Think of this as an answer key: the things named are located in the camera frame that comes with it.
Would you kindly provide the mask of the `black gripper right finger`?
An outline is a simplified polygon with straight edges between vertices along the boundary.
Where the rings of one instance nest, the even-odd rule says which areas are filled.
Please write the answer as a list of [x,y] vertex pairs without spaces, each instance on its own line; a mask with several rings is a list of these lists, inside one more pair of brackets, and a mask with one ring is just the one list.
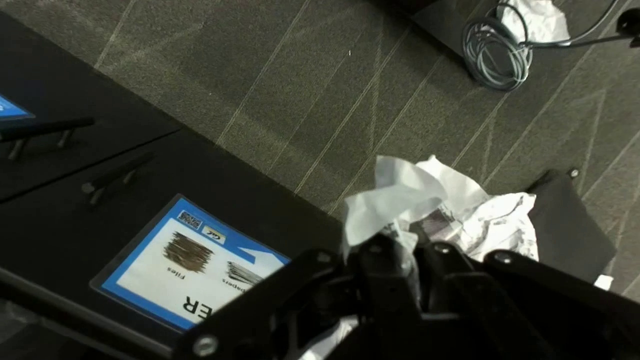
[[640,306],[580,278],[494,250],[416,250],[430,342],[454,360],[640,360]]

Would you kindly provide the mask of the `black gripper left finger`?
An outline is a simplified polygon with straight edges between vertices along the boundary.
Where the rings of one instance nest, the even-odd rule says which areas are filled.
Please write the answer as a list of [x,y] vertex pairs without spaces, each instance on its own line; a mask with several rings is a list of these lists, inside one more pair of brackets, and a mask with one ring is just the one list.
[[395,242],[308,250],[188,331],[188,360],[300,360],[342,319],[328,360],[394,360],[414,339],[414,257]]

